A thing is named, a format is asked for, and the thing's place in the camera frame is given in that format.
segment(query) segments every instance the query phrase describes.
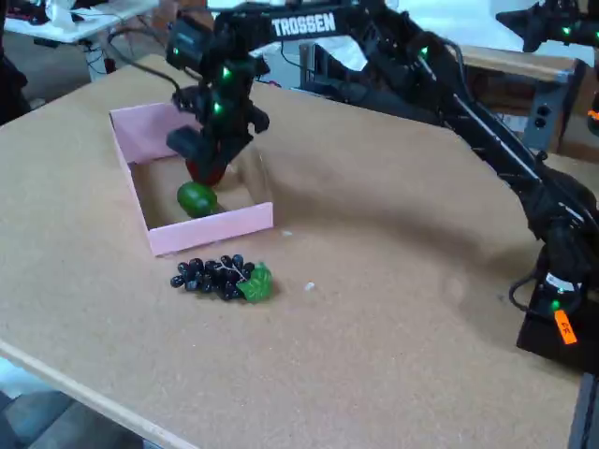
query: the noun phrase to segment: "green leaf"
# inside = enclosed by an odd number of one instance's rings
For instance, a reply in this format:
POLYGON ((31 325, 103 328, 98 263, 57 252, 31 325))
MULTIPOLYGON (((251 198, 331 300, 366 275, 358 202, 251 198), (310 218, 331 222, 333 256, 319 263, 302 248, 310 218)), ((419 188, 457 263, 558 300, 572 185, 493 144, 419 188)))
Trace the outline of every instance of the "green leaf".
POLYGON ((258 264, 249 281, 240 282, 238 288, 248 302, 260 302, 272 294, 272 273, 264 264, 258 264))

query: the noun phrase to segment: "pink cardboard box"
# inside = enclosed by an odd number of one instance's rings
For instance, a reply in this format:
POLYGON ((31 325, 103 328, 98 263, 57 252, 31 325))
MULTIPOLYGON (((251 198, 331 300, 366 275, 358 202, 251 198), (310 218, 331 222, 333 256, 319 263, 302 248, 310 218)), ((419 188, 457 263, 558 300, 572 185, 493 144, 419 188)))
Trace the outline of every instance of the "pink cardboard box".
POLYGON ((119 161, 154 255, 272 227, 267 173, 253 144, 214 187, 221 212, 192 220, 177 203, 177 189, 191 177, 184 160, 166 142, 173 129, 199 127, 194 117, 172 105, 156 104, 114 110, 110 120, 119 161))

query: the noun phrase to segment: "green lime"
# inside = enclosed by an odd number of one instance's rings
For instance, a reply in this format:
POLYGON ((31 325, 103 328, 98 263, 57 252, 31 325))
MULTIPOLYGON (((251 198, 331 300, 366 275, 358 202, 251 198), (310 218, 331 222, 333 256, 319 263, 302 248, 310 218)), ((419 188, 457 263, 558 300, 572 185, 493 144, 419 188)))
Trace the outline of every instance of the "green lime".
POLYGON ((191 218, 212 215, 216 211, 216 193, 208 186, 186 182, 177 191, 177 202, 191 218))

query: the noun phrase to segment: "orange tag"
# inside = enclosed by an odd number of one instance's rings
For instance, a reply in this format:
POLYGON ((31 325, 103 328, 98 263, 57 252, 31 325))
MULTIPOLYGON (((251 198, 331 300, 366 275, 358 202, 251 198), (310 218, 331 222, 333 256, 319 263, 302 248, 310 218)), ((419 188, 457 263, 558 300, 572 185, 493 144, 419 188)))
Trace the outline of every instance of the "orange tag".
POLYGON ((568 320, 565 311, 555 311, 555 322, 558 324, 558 329, 560 329, 565 344, 577 342, 577 336, 574 335, 574 330, 572 330, 572 325, 570 325, 570 320, 568 320))

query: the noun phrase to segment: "tan table surface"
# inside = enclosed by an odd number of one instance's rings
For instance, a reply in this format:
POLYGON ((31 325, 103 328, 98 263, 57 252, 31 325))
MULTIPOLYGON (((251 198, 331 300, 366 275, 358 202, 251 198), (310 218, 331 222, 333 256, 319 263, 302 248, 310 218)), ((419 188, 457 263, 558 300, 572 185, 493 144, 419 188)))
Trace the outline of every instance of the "tan table surface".
POLYGON ((108 112, 170 95, 126 68, 0 129, 0 354, 167 448, 565 447, 579 375, 515 348, 505 299, 539 246, 458 138, 256 86, 276 227, 153 258, 108 112), (223 253, 276 298, 168 285, 223 253))
POLYGON ((541 81, 563 80, 574 69, 574 60, 531 53, 462 46, 464 63, 541 81))

